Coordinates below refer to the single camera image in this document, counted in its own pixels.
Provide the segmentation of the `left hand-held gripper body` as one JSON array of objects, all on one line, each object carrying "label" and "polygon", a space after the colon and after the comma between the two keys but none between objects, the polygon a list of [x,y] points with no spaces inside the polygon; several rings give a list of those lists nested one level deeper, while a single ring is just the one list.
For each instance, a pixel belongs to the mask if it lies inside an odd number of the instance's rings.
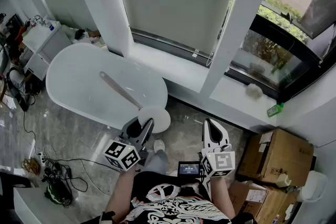
[{"label": "left hand-held gripper body", "polygon": [[103,154],[117,171],[128,171],[136,164],[144,166],[149,155],[145,147],[137,149],[131,142],[118,136],[107,143]]}]

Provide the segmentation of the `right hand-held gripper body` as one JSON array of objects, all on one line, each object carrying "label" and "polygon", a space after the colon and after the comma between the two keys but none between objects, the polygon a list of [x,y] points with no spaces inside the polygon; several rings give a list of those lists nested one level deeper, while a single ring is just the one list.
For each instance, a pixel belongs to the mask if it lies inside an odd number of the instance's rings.
[{"label": "right hand-held gripper body", "polygon": [[201,153],[201,164],[206,177],[227,176],[235,169],[235,152],[230,144],[204,148]]}]

